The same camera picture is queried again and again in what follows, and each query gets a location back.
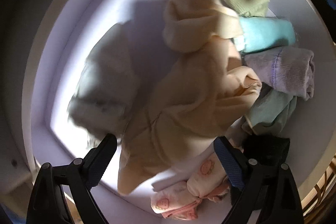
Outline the grey white cloth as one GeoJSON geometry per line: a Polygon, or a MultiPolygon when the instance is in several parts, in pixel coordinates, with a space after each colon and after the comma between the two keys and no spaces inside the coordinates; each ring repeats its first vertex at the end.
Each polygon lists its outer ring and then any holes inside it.
{"type": "Polygon", "coordinates": [[[68,105],[69,118],[89,135],[102,140],[120,137],[138,93],[123,25],[112,26],[90,51],[68,105]]]}

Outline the white open drawer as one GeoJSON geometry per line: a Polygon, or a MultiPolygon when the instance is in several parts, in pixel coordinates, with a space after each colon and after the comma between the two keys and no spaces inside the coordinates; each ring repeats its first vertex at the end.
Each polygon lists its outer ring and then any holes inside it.
{"type": "MultiPolygon", "coordinates": [[[[38,162],[68,164],[86,152],[67,106],[91,48],[116,23],[129,29],[129,50],[143,101],[177,56],[162,41],[164,0],[53,0],[34,37],[22,96],[22,120],[38,162]]],[[[315,54],[315,92],[299,101],[282,134],[301,198],[335,155],[335,47],[310,0],[271,0],[269,14],[292,22],[300,47],[315,54]]]]}

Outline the pink strawberry print cloth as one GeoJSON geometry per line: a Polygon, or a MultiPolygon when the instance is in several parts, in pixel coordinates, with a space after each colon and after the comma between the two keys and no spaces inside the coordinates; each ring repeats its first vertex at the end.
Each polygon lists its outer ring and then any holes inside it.
{"type": "Polygon", "coordinates": [[[203,200],[219,202],[230,191],[231,183],[212,153],[186,181],[171,185],[151,197],[151,208],[164,218],[192,221],[203,200]]]}

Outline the turquoise folded cloth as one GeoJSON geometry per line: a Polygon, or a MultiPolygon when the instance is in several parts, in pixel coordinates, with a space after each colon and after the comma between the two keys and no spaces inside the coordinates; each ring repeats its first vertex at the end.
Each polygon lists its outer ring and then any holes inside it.
{"type": "Polygon", "coordinates": [[[274,47],[291,46],[296,42],[290,21],[278,18],[241,17],[243,34],[232,38],[239,52],[254,53],[274,47]]]}

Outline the pale green cloth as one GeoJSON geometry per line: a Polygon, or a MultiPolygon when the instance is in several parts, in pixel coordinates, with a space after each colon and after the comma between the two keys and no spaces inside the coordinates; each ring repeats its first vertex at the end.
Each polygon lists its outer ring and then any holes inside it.
{"type": "Polygon", "coordinates": [[[294,112],[297,97],[263,84],[260,95],[244,116],[241,129],[248,134],[278,136],[294,112]]]}

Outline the beige soft garment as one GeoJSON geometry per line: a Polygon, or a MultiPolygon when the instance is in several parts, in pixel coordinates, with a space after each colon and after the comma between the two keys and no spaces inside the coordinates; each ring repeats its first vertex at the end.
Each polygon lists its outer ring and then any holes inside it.
{"type": "Polygon", "coordinates": [[[126,127],[120,194],[200,155],[259,97],[261,81],[242,64],[229,28],[220,0],[168,1],[163,37],[181,56],[126,127]]]}

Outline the lavender folded cloth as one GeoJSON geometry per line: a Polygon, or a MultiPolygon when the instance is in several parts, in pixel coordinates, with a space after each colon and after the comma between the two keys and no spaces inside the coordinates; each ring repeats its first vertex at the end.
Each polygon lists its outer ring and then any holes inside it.
{"type": "Polygon", "coordinates": [[[313,58],[311,50],[285,46],[247,54],[244,61],[274,90],[307,101],[314,96],[313,58]]]}

